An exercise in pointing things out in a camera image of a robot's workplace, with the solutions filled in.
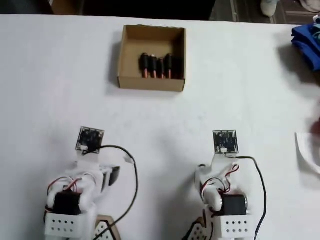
red wire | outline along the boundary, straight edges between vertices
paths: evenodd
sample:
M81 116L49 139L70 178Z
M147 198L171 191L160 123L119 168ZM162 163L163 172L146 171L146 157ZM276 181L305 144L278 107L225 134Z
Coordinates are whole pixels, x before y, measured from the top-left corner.
M202 186L201 197L202 197L202 195L203 195L203 193L204 193L204 190L205 190L206 186L207 186L208 183L209 183L211 180L213 180L213 179L216 179L216 177L211 177L211 178L209 178L207 181L205 181L205 183L204 183L203 186Z
M226 181L227 181L227 183L228 183L229 186L228 186L228 188L225 190L225 193L229 193L229 192L231 191L231 183L230 183L228 177L229 177L231 174L233 174L233 173L235 173L236 171L238 171L239 168L240 168L240 166L239 166L238 164L235 164L235 165L233 165L233 167L231 168L231 171L229 171L229 172L226 173L225 179L226 179Z
M81 180L82 178L77 178L75 180L73 180L66 188L64 188L64 191L70 190L72 188L73 185L76 185L76 183Z
M48 189L47 189L47 194L49 195L49 190L50 190L50 188L52 187L53 184L55 184L56 182L58 182L61 179L67 179L67 178L71 178L72 180L74 180L72 177L67 177L67 176L61 176L61 177L57 178L56 180L54 180L53 182L51 182L49 184Z

white sneaker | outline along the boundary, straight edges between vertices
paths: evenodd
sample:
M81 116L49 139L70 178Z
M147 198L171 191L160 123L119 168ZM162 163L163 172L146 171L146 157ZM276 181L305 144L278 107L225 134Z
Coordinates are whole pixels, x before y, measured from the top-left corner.
M261 0L261 11L263 15L267 17L272 17L277 8L278 0Z

circuit board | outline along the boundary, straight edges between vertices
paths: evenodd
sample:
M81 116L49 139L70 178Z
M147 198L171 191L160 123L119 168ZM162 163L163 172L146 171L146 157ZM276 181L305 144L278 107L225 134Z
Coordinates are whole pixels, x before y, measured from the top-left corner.
M100 152L98 148L101 147L104 134L104 130L82 126L75 150L92 151L93 153L98 154Z
M213 130L214 151L216 154L238 154L236 130Z

blue cloth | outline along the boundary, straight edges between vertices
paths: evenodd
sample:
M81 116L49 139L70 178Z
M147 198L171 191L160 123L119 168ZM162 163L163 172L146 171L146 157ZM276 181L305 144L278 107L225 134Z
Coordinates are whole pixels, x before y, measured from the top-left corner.
M312 71L320 70L320 45L313 37L314 24L297 26L292 29L292 44L298 47Z

perforated white block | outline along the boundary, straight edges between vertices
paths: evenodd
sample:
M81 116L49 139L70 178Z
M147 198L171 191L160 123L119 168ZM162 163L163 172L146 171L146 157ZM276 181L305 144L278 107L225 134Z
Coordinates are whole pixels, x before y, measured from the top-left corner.
M72 216L47 213L45 217L45 235L63 238L79 239L83 236L85 216L83 214Z
M215 216L213 218L216 238L249 238L255 236L251 215Z
M204 240L208 238L207 231L200 223L196 223L191 230L188 240Z
M99 222L99 224L96 226L94 231L94 236L96 237L98 234L100 234L103 230L107 229L108 225L105 221ZM110 231L106 231L101 237L98 238L98 240L116 240L114 236L111 234Z

